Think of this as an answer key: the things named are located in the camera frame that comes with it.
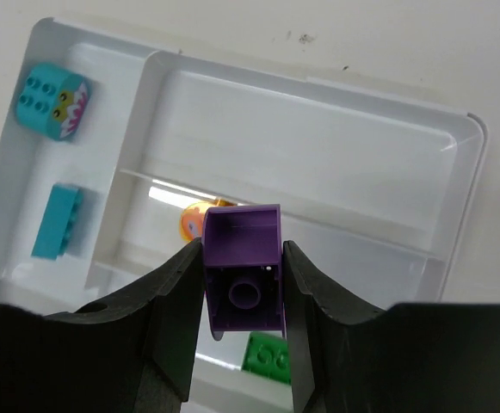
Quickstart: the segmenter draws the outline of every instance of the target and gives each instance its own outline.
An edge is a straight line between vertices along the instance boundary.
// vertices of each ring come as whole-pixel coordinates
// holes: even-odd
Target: teal block
[[[71,139],[90,98],[87,80],[51,63],[30,71],[16,104],[16,118],[50,139]]]
[[[80,188],[59,183],[52,186],[32,256],[56,260],[65,253],[82,202]]]
[[[286,340],[269,334],[250,333],[242,370],[287,385],[291,384],[290,360]]]

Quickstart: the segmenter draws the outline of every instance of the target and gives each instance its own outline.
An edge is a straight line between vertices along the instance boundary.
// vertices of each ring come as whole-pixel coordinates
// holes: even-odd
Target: green lego brick
[[[250,333],[242,370],[291,384],[286,340],[269,334]]]

